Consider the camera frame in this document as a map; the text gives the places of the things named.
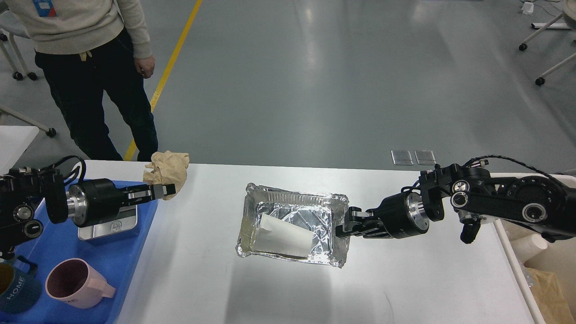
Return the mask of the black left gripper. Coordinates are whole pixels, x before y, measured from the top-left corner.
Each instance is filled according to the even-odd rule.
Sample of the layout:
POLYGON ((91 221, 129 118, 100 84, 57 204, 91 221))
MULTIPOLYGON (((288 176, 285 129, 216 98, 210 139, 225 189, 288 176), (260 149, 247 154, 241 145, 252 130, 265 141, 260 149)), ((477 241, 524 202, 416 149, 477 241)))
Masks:
POLYGON ((139 184, 117 188, 109 179, 84 180, 68 188, 76 207, 71 218, 79 228, 107 223, 117 218, 120 207, 129 207, 167 198, 176 193, 169 184, 139 184))

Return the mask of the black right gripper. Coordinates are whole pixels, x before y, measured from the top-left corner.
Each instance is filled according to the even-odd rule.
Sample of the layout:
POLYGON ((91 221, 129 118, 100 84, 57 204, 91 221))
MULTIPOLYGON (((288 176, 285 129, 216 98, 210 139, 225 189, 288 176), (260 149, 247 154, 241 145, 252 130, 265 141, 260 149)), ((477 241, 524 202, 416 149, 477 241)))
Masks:
POLYGON ((376 208, 376 216, 359 207, 348 207, 343 224, 335 228, 335 236, 403 239, 425 234, 429 226, 422 197, 406 191, 383 199, 376 208))

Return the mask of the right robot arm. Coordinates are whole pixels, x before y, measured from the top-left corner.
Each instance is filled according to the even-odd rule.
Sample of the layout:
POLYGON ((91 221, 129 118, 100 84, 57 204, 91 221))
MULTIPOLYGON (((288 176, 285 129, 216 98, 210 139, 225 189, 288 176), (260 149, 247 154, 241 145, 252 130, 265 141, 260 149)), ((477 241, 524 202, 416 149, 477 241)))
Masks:
POLYGON ((376 208, 349 207, 338 238, 402 239, 428 232, 431 221, 445 217, 448 199, 463 224, 461 242, 472 243, 488 218, 503 219, 541 235, 547 242, 574 238, 575 189, 533 166, 533 175, 493 177, 486 166, 490 155, 422 171, 418 180, 376 208))

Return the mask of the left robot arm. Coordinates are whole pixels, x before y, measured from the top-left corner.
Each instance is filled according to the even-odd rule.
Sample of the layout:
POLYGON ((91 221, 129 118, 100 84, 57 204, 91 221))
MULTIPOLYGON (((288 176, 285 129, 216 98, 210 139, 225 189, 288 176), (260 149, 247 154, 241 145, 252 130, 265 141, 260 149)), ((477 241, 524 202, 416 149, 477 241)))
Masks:
POLYGON ((43 202, 53 224, 71 219, 79 228, 119 220, 121 208, 167 198, 176 185, 116 187, 110 179, 85 179, 86 162, 68 155, 43 168, 12 168, 1 176, 0 250, 2 260, 15 248, 38 238, 45 226, 35 218, 43 202))

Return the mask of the person's hand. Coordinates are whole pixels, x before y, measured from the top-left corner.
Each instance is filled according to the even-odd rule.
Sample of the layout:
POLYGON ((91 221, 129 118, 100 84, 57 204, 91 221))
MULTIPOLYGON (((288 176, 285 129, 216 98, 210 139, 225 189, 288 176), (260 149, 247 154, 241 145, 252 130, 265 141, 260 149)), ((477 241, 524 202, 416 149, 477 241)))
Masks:
POLYGON ((136 72, 144 79, 149 79, 154 74, 156 68, 156 58, 151 55, 147 58, 134 58, 136 72))

